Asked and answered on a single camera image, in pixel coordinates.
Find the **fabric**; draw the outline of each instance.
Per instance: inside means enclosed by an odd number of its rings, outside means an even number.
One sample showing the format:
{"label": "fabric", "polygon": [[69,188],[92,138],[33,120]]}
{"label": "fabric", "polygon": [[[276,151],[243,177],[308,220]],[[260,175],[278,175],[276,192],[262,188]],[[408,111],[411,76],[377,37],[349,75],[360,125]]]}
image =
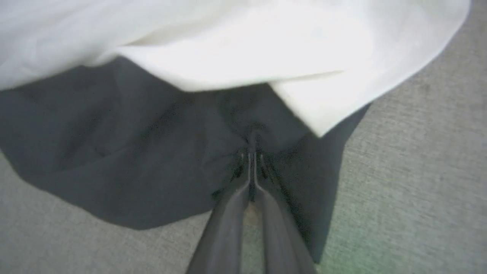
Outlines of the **fabric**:
{"label": "fabric", "polygon": [[118,59],[1,93],[0,148],[34,186],[149,229],[210,210],[257,130],[319,261],[343,147],[363,113],[317,138],[268,85],[183,93]]}
{"label": "fabric", "polygon": [[0,90],[124,56],[184,91],[270,82],[322,136],[435,58],[469,3],[8,0]]}

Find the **dark gray cloth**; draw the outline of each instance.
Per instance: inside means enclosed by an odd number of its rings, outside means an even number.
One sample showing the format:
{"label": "dark gray cloth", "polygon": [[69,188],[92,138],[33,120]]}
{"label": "dark gray cloth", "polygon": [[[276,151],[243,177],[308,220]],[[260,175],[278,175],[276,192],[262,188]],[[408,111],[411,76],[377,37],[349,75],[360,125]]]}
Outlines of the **dark gray cloth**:
{"label": "dark gray cloth", "polygon": [[318,262],[343,148],[365,111],[317,138],[266,84],[184,93],[117,59],[0,93],[0,148],[32,185],[149,229],[211,210],[257,130]]}

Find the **textured gray floor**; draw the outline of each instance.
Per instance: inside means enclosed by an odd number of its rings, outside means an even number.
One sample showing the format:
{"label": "textured gray floor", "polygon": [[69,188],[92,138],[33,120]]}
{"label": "textured gray floor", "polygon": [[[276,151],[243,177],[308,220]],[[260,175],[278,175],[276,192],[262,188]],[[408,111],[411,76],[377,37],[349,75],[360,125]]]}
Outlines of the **textured gray floor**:
{"label": "textured gray floor", "polygon": [[[487,273],[487,1],[347,145],[320,272]],[[145,232],[28,186],[0,157],[0,274],[182,274],[208,214]],[[243,273],[261,273],[245,231]]]}

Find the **white cloth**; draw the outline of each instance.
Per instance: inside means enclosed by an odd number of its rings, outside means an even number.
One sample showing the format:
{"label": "white cloth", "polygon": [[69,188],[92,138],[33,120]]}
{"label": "white cloth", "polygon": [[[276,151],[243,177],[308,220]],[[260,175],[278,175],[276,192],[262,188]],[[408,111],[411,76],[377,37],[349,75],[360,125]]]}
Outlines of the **white cloth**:
{"label": "white cloth", "polygon": [[184,91],[269,82],[318,136],[435,58],[469,0],[3,0],[0,90],[116,56]]}

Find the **cloth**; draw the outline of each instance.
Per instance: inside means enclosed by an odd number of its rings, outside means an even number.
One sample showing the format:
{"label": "cloth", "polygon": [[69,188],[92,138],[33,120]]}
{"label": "cloth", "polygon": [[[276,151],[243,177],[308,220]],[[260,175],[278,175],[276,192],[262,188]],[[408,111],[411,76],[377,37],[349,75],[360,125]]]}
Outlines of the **cloth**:
{"label": "cloth", "polygon": [[184,91],[269,82],[317,135],[419,71],[469,0],[4,0],[0,90],[124,56]]}
{"label": "cloth", "polygon": [[269,85],[185,93],[116,59],[0,93],[0,148],[28,183],[149,229],[211,210],[258,129],[318,262],[343,147],[364,113],[316,137]]}

